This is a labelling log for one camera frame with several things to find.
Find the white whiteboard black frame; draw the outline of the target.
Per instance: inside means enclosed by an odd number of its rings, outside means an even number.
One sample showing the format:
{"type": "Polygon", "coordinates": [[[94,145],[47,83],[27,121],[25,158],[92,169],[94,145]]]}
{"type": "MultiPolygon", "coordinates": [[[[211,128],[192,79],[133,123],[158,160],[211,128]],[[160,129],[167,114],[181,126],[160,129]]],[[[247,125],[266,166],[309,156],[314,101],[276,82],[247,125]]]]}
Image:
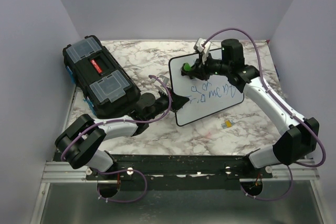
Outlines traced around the white whiteboard black frame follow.
{"type": "Polygon", "coordinates": [[[212,75],[207,81],[182,76],[182,65],[184,63],[193,65],[196,59],[198,54],[174,57],[169,60],[173,92],[189,98],[189,101],[175,113],[178,126],[185,126],[244,101],[244,94],[231,85],[225,76],[212,75]]]}

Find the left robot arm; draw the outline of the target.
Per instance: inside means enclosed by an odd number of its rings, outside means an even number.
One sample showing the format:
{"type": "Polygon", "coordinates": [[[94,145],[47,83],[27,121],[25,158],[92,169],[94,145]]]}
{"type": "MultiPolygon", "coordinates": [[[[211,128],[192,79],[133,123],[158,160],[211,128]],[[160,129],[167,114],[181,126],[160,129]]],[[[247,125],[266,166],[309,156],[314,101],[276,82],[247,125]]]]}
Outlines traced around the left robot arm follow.
{"type": "Polygon", "coordinates": [[[116,160],[108,151],[99,150],[99,146],[113,138],[142,134],[149,127],[147,121],[154,121],[156,116],[168,111],[177,112],[190,100],[171,89],[169,93],[160,92],[159,98],[151,93],[142,94],[134,110],[120,118],[102,120],[81,115],[55,140],[61,160],[67,161],[73,169],[87,166],[98,170],[104,179],[112,179],[117,171],[116,160]]]}

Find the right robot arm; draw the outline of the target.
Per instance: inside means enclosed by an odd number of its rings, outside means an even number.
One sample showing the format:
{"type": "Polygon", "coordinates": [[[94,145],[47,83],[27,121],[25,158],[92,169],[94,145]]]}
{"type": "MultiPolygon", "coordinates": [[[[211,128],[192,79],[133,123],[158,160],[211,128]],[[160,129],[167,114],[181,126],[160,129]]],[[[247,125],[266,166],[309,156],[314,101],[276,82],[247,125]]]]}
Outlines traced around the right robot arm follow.
{"type": "Polygon", "coordinates": [[[221,59],[214,59],[209,48],[209,44],[199,38],[194,46],[199,57],[192,66],[185,63],[181,74],[204,81],[210,76],[225,76],[233,87],[261,108],[281,135],[273,146],[247,155],[241,165],[246,177],[255,177],[265,166],[290,165],[316,149],[318,121],[315,118],[306,119],[295,111],[273,91],[256,67],[245,64],[239,40],[225,39],[221,42],[221,59]]]}

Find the green black whiteboard eraser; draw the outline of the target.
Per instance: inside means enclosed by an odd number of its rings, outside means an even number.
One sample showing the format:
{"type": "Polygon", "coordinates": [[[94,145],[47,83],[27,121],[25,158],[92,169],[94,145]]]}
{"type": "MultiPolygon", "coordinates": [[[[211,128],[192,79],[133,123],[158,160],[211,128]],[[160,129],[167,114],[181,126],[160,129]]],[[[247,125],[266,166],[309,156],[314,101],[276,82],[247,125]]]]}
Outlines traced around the green black whiteboard eraser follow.
{"type": "Polygon", "coordinates": [[[181,75],[188,76],[190,71],[192,71],[192,67],[188,63],[184,63],[181,67],[181,75]]]}

